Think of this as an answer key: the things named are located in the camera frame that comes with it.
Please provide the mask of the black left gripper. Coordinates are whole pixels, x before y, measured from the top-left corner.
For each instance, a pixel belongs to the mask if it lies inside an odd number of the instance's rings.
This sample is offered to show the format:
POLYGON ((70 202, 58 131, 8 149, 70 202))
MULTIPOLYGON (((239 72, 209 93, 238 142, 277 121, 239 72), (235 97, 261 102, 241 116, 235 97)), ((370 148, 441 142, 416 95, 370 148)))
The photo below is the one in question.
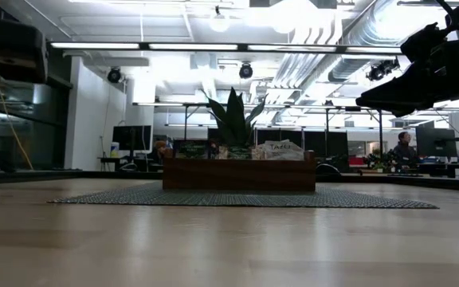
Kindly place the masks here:
POLYGON ((47 81, 46 40, 39 29, 0 18, 0 77, 34 84, 47 81))

